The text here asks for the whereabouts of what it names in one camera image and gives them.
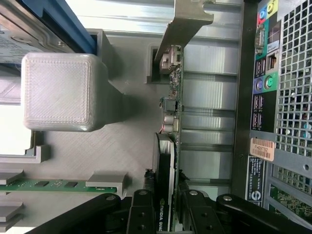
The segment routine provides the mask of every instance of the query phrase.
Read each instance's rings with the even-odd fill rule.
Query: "barcode label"
[[[250,154],[264,160],[274,160],[275,143],[270,140],[250,139]]]

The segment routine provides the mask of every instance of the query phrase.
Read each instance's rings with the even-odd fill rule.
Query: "power supply vent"
[[[312,157],[312,0],[282,21],[276,148]]]

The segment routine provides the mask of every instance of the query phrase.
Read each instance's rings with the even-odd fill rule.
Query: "white 3d printed part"
[[[90,132],[119,121],[122,94],[95,55],[29,53],[22,60],[21,104],[29,129]]]
[[[0,155],[24,155],[32,147],[32,131],[23,125],[21,106],[0,105]]]

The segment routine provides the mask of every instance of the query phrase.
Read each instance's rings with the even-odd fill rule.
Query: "ethernet port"
[[[267,72],[278,71],[279,50],[276,50],[267,55]]]

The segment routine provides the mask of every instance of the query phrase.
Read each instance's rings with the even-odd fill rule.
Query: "metal bracket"
[[[207,2],[215,0],[175,0],[175,17],[167,26],[155,62],[160,62],[170,46],[186,46],[202,26],[213,23],[214,15],[204,12]]]

